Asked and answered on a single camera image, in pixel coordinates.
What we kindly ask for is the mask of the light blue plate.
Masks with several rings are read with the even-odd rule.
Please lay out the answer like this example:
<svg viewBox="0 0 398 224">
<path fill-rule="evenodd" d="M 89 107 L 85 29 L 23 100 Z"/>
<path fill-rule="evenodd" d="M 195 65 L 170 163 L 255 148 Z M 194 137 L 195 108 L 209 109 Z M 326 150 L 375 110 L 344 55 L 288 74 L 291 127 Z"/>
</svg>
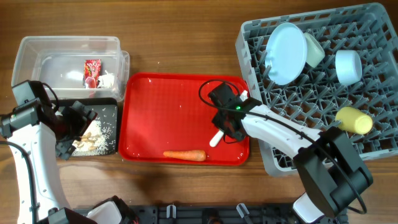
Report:
<svg viewBox="0 0 398 224">
<path fill-rule="evenodd" d="M 266 45 L 264 65 L 270 67 L 268 77 L 277 85 L 294 81 L 302 72 L 307 59 L 307 41 L 293 23 L 278 25 Z"/>
</svg>

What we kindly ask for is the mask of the red snack wrapper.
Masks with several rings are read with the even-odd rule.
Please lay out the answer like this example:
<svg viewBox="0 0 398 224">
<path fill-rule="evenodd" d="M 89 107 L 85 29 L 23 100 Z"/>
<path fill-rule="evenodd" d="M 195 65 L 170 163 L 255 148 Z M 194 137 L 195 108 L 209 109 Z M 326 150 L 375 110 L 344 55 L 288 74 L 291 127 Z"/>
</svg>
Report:
<svg viewBox="0 0 398 224">
<path fill-rule="evenodd" d="M 97 88 L 101 73 L 101 60 L 86 60 L 84 64 L 83 85 L 85 88 Z"/>
</svg>

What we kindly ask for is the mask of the green bowl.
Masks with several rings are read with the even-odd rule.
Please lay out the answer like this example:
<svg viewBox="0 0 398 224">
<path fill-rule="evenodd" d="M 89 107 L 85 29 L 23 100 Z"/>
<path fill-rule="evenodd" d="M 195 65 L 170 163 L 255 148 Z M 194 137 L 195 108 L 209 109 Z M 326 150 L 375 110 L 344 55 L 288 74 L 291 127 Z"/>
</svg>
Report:
<svg viewBox="0 0 398 224">
<path fill-rule="evenodd" d="M 304 33 L 307 42 L 307 59 L 306 62 L 312 67 L 317 67 L 325 57 L 325 51 L 320 43 L 308 32 Z"/>
</svg>

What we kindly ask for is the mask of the orange carrot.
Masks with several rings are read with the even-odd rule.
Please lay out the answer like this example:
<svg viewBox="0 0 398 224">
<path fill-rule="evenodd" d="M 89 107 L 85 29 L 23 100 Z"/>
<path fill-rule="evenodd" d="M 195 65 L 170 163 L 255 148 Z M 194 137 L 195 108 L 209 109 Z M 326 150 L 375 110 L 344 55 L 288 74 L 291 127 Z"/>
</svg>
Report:
<svg viewBox="0 0 398 224">
<path fill-rule="evenodd" d="M 201 150 L 193 151 L 165 151 L 163 155 L 168 158 L 180 159 L 185 161 L 202 162 L 206 160 L 206 152 Z"/>
</svg>

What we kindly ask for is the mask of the white plastic spoon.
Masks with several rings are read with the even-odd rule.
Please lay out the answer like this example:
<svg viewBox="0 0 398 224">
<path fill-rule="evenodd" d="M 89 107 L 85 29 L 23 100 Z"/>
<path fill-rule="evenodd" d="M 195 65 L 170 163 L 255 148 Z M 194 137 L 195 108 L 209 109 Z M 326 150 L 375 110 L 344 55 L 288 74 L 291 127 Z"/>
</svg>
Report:
<svg viewBox="0 0 398 224">
<path fill-rule="evenodd" d="M 210 140 L 209 145 L 211 147 L 216 147 L 218 143 L 221 141 L 221 139 L 224 136 L 224 132 L 222 130 L 219 130 Z"/>
</svg>

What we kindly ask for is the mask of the light blue bowl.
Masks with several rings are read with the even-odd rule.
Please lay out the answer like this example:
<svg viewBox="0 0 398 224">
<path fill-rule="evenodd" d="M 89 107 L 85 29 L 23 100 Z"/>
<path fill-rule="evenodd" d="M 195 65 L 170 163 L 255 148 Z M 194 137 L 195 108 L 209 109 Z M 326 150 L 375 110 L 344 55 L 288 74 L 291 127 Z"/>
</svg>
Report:
<svg viewBox="0 0 398 224">
<path fill-rule="evenodd" d="M 338 81 L 342 85 L 352 85 L 362 78 L 362 64 L 357 51 L 338 50 L 335 55 Z"/>
</svg>

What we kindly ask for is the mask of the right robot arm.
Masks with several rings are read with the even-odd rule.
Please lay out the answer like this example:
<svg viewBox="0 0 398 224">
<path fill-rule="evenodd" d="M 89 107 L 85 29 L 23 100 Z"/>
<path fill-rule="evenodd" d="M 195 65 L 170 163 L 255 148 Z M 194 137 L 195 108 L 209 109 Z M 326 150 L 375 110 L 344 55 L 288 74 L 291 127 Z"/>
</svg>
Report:
<svg viewBox="0 0 398 224">
<path fill-rule="evenodd" d="M 268 142 L 293 160 L 305 191 L 292 205 L 290 222 L 335 218 L 354 200 L 361 206 L 357 213 L 367 212 L 361 194 L 373 184 L 373 177 L 342 130 L 299 125 L 255 98 L 243 99 L 231 82 L 219 83 L 204 102 L 218 110 L 212 122 L 223 136 L 233 142 L 245 137 Z"/>
</svg>

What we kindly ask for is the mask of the white tissue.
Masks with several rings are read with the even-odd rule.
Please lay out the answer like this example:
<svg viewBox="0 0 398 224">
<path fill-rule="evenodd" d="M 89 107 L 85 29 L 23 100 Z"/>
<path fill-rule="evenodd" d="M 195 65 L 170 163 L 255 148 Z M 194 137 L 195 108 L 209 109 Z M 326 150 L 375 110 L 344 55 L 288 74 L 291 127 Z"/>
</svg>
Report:
<svg viewBox="0 0 398 224">
<path fill-rule="evenodd" d="M 111 88 L 114 85 L 114 73 L 109 73 L 107 70 L 104 75 L 98 77 L 97 88 Z"/>
</svg>

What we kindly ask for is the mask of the yellow plastic cup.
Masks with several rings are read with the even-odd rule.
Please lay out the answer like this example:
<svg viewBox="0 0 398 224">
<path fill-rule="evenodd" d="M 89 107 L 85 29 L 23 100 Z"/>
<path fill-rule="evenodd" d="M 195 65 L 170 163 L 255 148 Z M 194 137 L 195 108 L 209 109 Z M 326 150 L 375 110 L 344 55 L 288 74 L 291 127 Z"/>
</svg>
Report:
<svg viewBox="0 0 398 224">
<path fill-rule="evenodd" d="M 369 115 L 349 106 L 341 108 L 335 120 L 340 121 L 338 127 L 341 130 L 355 134 L 367 134 L 373 128 L 373 120 Z"/>
</svg>

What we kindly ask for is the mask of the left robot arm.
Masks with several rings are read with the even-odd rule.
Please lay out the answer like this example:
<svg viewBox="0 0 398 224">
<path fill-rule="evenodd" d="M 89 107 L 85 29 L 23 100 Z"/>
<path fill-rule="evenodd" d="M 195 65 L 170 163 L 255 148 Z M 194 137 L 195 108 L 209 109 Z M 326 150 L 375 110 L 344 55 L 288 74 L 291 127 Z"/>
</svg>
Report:
<svg viewBox="0 0 398 224">
<path fill-rule="evenodd" d="M 139 223 L 134 211 L 113 196 L 87 215 L 69 206 L 62 189 L 57 159 L 67 160 L 97 114 L 79 101 L 60 114 L 48 96 L 51 88 L 26 80 L 12 87 L 17 107 L 1 116 L 2 145 L 10 147 L 19 188 L 18 223 Z"/>
</svg>

